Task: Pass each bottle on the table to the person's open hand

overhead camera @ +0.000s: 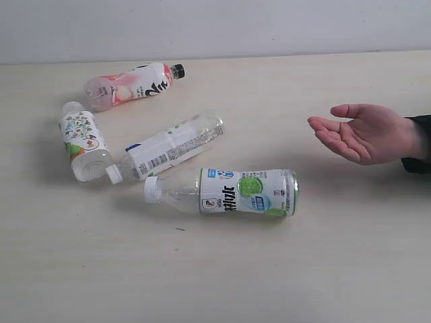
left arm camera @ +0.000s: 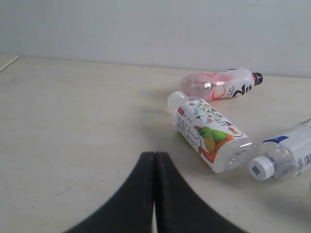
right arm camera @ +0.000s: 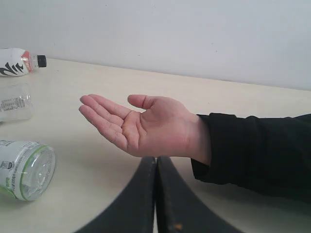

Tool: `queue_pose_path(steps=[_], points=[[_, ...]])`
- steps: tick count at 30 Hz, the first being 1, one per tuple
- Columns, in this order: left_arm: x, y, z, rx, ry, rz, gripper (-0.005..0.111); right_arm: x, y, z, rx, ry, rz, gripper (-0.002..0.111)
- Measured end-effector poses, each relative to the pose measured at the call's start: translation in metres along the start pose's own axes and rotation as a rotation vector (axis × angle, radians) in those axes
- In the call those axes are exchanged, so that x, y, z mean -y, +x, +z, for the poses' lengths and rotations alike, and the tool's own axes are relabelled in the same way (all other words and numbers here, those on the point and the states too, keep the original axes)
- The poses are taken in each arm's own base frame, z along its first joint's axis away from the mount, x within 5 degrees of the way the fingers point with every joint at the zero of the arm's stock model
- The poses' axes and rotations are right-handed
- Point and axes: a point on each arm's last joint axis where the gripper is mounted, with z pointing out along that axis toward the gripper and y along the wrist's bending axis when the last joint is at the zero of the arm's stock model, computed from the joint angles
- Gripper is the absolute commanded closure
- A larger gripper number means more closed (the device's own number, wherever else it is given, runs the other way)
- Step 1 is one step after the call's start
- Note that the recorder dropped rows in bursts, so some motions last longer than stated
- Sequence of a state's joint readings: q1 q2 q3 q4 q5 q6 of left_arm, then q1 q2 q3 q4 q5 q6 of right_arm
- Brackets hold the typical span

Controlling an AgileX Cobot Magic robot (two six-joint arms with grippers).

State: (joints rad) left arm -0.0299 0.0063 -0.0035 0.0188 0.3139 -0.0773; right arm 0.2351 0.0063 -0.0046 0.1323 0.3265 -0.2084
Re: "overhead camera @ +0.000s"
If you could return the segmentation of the black sleeved forearm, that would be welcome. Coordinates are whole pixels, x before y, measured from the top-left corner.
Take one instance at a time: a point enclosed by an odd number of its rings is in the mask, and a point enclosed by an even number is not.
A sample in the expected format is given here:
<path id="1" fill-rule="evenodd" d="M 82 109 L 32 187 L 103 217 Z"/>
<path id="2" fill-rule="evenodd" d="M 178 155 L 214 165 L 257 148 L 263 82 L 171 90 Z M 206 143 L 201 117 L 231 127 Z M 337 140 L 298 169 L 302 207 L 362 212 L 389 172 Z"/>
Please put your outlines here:
<path id="1" fill-rule="evenodd" d="M 401 159 L 404 169 L 412 174 L 430 175 L 430 115 L 407 117 L 411 147 Z"/>

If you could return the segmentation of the open bare human hand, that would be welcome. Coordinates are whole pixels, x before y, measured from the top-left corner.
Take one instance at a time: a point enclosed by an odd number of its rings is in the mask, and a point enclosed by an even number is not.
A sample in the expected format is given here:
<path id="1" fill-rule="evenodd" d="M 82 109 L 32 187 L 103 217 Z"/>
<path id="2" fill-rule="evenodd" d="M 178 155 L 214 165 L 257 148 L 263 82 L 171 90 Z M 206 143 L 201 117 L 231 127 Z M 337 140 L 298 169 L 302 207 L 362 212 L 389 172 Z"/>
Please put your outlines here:
<path id="1" fill-rule="evenodd" d="M 408 119 L 389 108 L 344 104 L 333 107 L 331 115 L 348 121 L 311 116 L 308 123 L 326 148 L 351 162 L 386 164 L 406 157 L 411 147 Z"/>

